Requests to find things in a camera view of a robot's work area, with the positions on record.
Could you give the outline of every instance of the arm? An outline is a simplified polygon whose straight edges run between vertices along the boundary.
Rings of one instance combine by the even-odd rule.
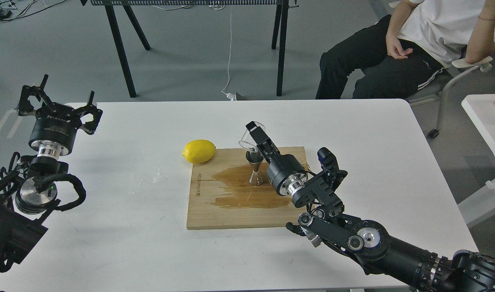
[[[392,18],[390,19],[390,25],[386,33],[386,47],[388,55],[394,59],[407,59],[409,54],[413,52],[411,48],[403,50],[401,43],[397,39],[397,35],[401,30],[401,27],[411,15],[411,12],[419,4],[412,3],[410,0],[401,0],[401,2],[394,9]]]
[[[486,0],[469,39],[466,62],[473,64],[495,52],[495,0]]]

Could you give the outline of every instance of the hand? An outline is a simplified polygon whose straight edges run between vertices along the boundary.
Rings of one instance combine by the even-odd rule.
[[[408,48],[403,50],[400,41],[397,37],[386,35],[386,48],[388,55],[396,60],[408,59],[408,55],[413,52],[413,49]]]

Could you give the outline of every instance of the brown liquid spill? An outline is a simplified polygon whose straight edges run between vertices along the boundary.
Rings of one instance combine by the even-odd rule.
[[[289,196],[279,196],[269,183],[266,173],[267,163],[262,163],[260,172],[264,176],[262,185],[251,185],[251,166],[237,166],[214,174],[214,180],[222,181],[225,194],[215,198],[214,206],[221,208],[260,208],[273,209],[286,207],[291,203]]]

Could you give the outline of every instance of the person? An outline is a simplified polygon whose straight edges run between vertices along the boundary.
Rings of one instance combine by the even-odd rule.
[[[402,0],[392,15],[321,56],[316,99],[339,99],[348,76],[364,69],[353,98],[407,98],[461,58],[495,52],[495,0]]]

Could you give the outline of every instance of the lemon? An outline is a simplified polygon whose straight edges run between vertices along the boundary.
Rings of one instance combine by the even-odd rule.
[[[183,157],[190,163],[203,163],[215,154],[215,145],[208,140],[194,140],[186,144]]]

